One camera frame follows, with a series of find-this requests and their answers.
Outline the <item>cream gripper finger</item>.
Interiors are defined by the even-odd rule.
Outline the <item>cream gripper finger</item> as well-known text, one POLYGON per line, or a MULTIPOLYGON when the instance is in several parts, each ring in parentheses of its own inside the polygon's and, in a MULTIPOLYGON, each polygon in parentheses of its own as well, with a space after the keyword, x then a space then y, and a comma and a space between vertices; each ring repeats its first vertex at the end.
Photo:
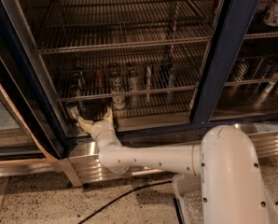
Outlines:
POLYGON ((108 122, 113 121, 113 111, 110 107, 107 108, 107 112, 104 114, 103 120, 106 120, 108 122))
POLYGON ((93 125, 93 121, 92 120, 87 120, 87 119, 83 119, 82 117, 79 117, 77 120, 79 126, 86 132, 86 133, 90 133, 91 129, 92 129, 92 125, 93 125))

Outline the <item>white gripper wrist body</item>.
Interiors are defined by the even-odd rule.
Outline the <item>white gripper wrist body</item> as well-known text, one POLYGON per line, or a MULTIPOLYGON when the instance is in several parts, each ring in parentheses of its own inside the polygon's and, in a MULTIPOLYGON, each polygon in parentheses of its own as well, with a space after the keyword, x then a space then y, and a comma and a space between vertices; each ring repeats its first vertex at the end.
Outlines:
POLYGON ((92 124, 90 129, 90 136, 94 141, 97 140, 99 134, 105 131, 114 131, 114 125, 108 120, 100 120, 92 124))

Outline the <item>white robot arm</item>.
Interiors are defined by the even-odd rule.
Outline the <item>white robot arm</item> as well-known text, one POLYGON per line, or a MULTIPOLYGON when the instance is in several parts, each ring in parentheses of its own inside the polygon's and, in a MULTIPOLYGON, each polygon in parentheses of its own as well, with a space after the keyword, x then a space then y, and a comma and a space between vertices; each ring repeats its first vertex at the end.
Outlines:
POLYGON ((115 174, 137 165, 198 176, 204 224, 271 223, 257 152, 243 131, 221 125, 197 146, 134 148, 118 140, 111 110, 100 121, 77 122, 97 144, 102 166, 115 174))

